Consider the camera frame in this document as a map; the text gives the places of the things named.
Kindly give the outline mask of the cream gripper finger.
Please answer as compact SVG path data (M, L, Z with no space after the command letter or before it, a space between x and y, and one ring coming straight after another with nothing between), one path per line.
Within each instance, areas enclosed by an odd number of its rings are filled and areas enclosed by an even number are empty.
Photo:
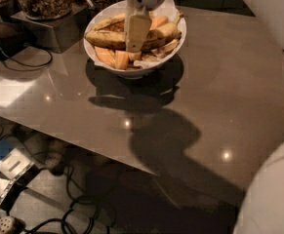
M142 49L151 24L152 21L146 6L135 8L132 4L128 4L124 25L127 52L137 53Z

